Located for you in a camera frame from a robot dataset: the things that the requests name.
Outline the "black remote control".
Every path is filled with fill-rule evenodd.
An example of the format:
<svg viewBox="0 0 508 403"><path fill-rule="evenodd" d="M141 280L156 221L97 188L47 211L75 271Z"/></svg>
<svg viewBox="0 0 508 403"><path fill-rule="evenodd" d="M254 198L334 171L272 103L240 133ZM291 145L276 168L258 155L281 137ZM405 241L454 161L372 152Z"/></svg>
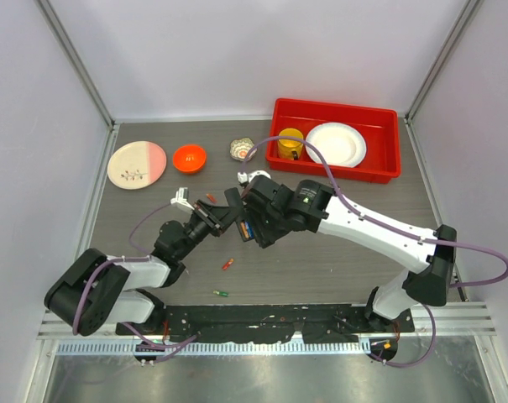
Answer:
<svg viewBox="0 0 508 403"><path fill-rule="evenodd" d="M245 239L244 234L241 230L240 223L247 222L243 201L237 188L229 188L224 192L224 196L228 203L228 207L234 217L235 225L238 229L239 235L243 242L254 240L254 238Z"/></svg>

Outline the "blue battery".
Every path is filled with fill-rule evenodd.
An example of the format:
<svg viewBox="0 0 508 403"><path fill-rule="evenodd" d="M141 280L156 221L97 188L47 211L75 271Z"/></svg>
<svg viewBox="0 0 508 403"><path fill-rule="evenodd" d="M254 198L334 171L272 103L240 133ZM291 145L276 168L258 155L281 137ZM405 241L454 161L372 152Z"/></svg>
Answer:
<svg viewBox="0 0 508 403"><path fill-rule="evenodd" d="M246 227L246 230L248 232L248 235L250 238L254 238L254 233L253 233L253 230L252 228L250 227L249 223L248 222L244 222L244 225Z"/></svg>

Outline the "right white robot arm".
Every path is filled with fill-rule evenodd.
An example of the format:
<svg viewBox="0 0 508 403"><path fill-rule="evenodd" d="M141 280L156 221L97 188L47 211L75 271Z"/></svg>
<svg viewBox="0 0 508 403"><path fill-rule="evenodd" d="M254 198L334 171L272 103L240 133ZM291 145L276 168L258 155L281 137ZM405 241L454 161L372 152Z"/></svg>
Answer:
<svg viewBox="0 0 508 403"><path fill-rule="evenodd" d="M454 228L415 228L360 205L343 204L331 186L312 180L290 189L264 171L238 174L244 211L254 239L267 248L291 232L344 238L394 260L403 271L375 287L364 316L352 329L384 331L404 311L421 303L444 306L453 274Z"/></svg>

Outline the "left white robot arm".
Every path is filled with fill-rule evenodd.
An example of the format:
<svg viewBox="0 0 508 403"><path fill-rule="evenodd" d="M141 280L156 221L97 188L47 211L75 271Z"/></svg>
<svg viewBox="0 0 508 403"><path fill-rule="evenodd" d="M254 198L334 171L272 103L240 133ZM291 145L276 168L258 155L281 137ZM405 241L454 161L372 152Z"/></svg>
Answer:
<svg viewBox="0 0 508 403"><path fill-rule="evenodd" d="M185 270L184 258L207 236L223 234L241 211L237 203L225 207L198 201L187 222L161 225L154 249L144 257L87 249L46 292L45 307L74 335L92 335L107 322L131 322L144 334L156 334L164 315L143 289L173 285Z"/></svg>

